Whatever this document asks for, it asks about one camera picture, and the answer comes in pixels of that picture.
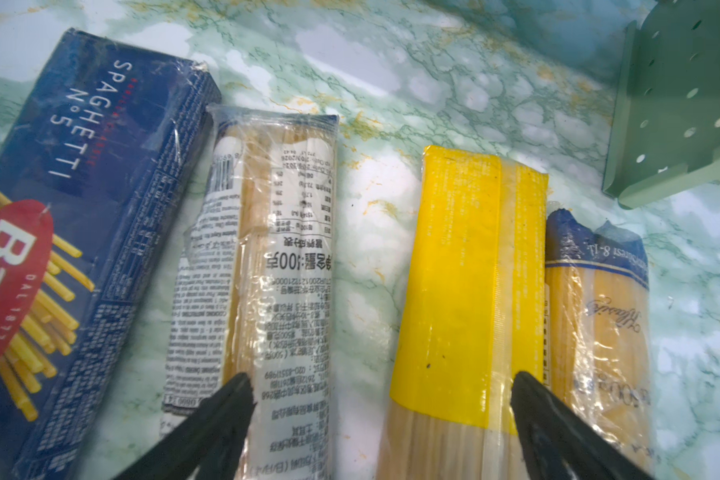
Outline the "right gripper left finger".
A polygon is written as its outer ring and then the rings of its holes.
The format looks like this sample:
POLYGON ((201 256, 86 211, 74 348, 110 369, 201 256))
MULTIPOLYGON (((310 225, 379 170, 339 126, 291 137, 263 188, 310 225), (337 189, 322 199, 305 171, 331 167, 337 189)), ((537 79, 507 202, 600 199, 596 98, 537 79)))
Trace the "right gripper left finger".
POLYGON ((254 409, 250 377, 238 373, 117 477, 233 479, 254 409))

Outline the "green wooden shelf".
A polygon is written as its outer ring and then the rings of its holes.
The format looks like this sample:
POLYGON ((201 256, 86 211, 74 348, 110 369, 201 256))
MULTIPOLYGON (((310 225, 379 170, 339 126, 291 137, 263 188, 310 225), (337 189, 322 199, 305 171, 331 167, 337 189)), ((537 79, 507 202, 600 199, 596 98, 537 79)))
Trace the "green wooden shelf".
POLYGON ((720 1, 661 1, 626 30, 602 190, 625 209, 720 179, 720 1))

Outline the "yellow spaghetti bag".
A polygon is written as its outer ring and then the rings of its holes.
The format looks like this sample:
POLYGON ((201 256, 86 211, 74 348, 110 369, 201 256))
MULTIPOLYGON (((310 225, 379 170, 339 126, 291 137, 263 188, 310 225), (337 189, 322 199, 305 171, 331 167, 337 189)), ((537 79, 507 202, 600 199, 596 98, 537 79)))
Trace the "yellow spaghetti bag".
POLYGON ((514 376, 544 369, 548 178, 428 146, 380 479, 524 479, 514 376))

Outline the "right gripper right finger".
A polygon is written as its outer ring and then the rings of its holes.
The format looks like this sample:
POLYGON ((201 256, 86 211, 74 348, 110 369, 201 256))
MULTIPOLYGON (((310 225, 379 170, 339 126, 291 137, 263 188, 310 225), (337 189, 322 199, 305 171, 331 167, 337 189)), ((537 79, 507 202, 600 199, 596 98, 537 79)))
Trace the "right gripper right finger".
POLYGON ((510 405, 531 479, 651 479, 530 373, 515 375, 510 405))

